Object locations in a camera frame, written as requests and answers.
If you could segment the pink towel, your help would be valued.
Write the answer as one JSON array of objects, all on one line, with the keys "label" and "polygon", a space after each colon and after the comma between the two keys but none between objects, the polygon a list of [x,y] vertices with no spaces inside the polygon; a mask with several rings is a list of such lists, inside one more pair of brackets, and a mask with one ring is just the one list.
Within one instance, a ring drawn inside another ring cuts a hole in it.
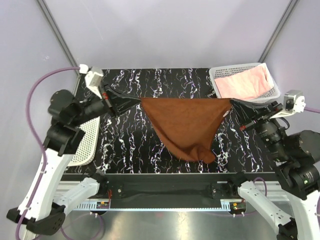
[{"label": "pink towel", "polygon": [[252,100],[271,91],[275,84],[265,63],[214,70],[213,82],[221,98]]}]

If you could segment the brown towel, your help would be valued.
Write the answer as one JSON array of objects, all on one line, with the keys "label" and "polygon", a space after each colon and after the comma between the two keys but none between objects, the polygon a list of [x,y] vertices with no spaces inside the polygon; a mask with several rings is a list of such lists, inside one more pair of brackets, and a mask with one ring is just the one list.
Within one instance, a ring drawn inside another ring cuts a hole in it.
[{"label": "brown towel", "polygon": [[189,162],[210,164],[211,150],[222,121],[232,108],[229,98],[148,98],[141,106],[169,152]]}]

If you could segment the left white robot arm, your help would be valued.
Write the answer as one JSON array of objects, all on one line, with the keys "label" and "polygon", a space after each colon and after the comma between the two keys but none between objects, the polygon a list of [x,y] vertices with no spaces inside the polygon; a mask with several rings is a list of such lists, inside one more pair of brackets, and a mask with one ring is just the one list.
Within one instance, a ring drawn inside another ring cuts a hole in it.
[{"label": "left white robot arm", "polygon": [[95,96],[79,101],[68,90],[55,92],[48,107],[51,126],[40,143],[42,159],[23,202],[9,209],[7,219],[36,235],[54,235],[66,216],[90,197],[103,198],[108,180],[96,171],[84,177],[73,189],[55,197],[59,182],[85,136],[80,125],[105,114],[118,118],[141,101],[116,92],[110,86],[99,87]]}]

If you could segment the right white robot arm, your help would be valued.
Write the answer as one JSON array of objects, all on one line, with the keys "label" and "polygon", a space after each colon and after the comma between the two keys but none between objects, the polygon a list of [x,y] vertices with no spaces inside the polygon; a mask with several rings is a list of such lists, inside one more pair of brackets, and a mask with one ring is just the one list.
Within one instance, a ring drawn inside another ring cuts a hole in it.
[{"label": "right white robot arm", "polygon": [[231,99],[241,131],[255,130],[275,162],[276,179],[287,196],[293,216],[282,212],[261,193],[243,172],[227,182],[232,198],[241,198],[273,227],[278,240],[318,240],[320,238],[320,134],[312,130],[288,135],[286,117],[302,113],[305,98],[283,104],[253,103]]}]

